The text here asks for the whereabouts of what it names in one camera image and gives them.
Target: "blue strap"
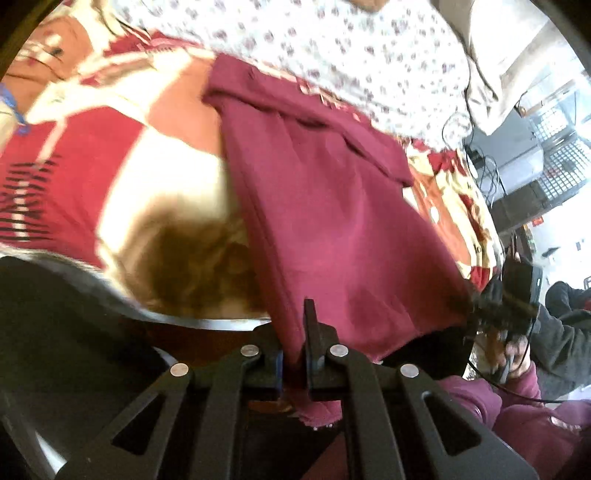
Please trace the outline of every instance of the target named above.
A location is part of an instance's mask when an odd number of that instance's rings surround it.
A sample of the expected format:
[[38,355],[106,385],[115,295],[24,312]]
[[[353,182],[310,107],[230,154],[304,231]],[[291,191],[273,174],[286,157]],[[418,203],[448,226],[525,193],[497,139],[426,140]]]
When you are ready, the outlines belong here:
[[17,122],[20,125],[17,133],[21,135],[28,133],[30,130],[29,124],[23,117],[22,113],[18,111],[17,101],[14,98],[14,95],[10,93],[10,90],[8,90],[3,83],[0,83],[0,100],[6,103],[6,106],[9,107],[17,117]]

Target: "maroon fabric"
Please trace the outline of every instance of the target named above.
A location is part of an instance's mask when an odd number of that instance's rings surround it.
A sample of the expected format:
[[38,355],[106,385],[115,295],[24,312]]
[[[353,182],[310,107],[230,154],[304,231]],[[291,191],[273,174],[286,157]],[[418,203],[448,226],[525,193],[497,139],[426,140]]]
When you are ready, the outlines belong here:
[[222,117],[255,268],[288,366],[300,361],[305,297],[343,343],[372,359],[465,321],[465,282],[403,199],[413,178],[392,137],[226,55],[215,61],[203,101]]

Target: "floral fabric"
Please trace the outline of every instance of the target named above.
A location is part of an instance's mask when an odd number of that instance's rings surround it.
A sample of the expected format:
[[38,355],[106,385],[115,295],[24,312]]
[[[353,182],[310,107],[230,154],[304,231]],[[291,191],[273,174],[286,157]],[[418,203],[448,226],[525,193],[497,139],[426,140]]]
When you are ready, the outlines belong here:
[[130,26],[268,63],[334,93],[383,131],[457,147],[470,131],[464,49],[426,0],[111,0]]

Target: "black bracket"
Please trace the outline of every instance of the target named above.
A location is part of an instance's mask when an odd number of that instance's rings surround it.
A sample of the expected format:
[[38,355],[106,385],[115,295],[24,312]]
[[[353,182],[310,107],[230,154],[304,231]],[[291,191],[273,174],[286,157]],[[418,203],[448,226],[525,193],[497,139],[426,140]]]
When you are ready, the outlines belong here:
[[[341,345],[304,302],[307,388],[340,400],[352,480],[538,478],[533,468],[415,365],[374,365]],[[245,404],[276,400],[272,324],[216,365],[177,364],[68,461],[57,480],[238,480]]]

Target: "person's hand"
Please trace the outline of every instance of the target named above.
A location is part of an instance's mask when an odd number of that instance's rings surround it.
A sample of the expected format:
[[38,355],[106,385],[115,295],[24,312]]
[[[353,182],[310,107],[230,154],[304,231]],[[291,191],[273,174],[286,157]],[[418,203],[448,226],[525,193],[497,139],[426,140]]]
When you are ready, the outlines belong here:
[[530,369],[531,358],[527,338],[522,337],[518,342],[508,342],[505,346],[500,340],[500,333],[491,329],[486,334],[486,359],[492,371],[505,366],[507,362],[505,355],[514,355],[509,378],[519,378]]

